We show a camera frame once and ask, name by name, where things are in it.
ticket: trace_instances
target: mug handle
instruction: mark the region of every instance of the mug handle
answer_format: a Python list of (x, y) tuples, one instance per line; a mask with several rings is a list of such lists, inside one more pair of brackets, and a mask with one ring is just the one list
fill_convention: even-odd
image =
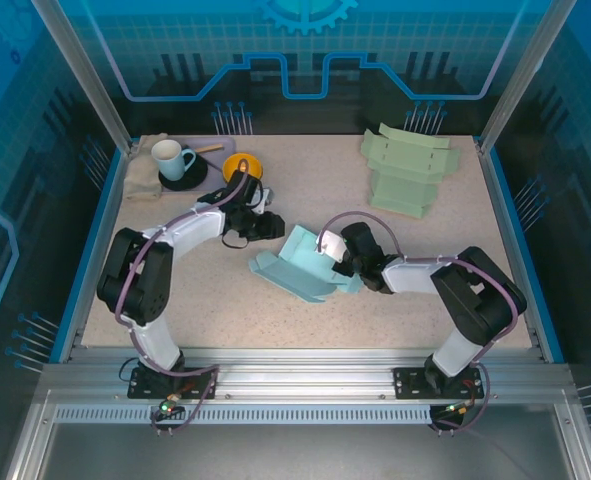
[(192, 148), (185, 148), (184, 150), (182, 150), (182, 159), (184, 159), (184, 155), (186, 155), (187, 153), (190, 153), (193, 156), (193, 158), (191, 158), (190, 162), (184, 165), (184, 172), (191, 168), (191, 166), (195, 163), (195, 160), (197, 159), (197, 154), (195, 153), (195, 150), (193, 150)]

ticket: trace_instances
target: light blue folded paper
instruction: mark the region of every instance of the light blue folded paper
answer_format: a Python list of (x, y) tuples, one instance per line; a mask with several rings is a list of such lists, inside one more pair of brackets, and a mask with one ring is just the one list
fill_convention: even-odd
[(362, 287), (358, 275), (346, 277), (332, 270), (335, 261), (315, 251), (317, 235), (296, 225), (276, 257), (261, 252), (248, 264), (251, 271), (309, 303), (323, 303), (338, 288), (357, 293)]

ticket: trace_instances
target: folded towel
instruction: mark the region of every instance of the folded towel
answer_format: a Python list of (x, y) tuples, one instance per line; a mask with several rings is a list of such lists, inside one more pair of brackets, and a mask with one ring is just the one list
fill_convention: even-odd
[(157, 200), (162, 195), (162, 184), (157, 176), (159, 168), (151, 149), (167, 137), (165, 133), (142, 135), (137, 154), (128, 164), (124, 177), (124, 200)]

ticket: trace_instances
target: gear logo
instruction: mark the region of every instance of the gear logo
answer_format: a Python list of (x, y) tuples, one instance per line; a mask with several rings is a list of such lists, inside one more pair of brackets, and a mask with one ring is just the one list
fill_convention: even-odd
[(0, 36), (11, 47), (28, 40), (33, 30), (30, 0), (0, 0)]
[(348, 18), (348, 9), (357, 7), (356, 0), (257, 0), (264, 12), (264, 20), (273, 20), (275, 27), (286, 27), (288, 33), (311, 30), (322, 33), (335, 28), (335, 21)]

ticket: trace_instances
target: glass panel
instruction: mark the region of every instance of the glass panel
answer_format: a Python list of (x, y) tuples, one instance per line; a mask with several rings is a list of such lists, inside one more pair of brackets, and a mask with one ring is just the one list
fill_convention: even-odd
[(134, 135), (478, 134), (548, 4), (62, 2)]
[[(113, 150), (30, 2), (0, 2), (0, 478), (98, 204), (97, 152)], [(52, 325), (18, 322), (33, 312)]]
[(589, 385), (591, 2), (575, 6), (496, 148), (563, 353)]

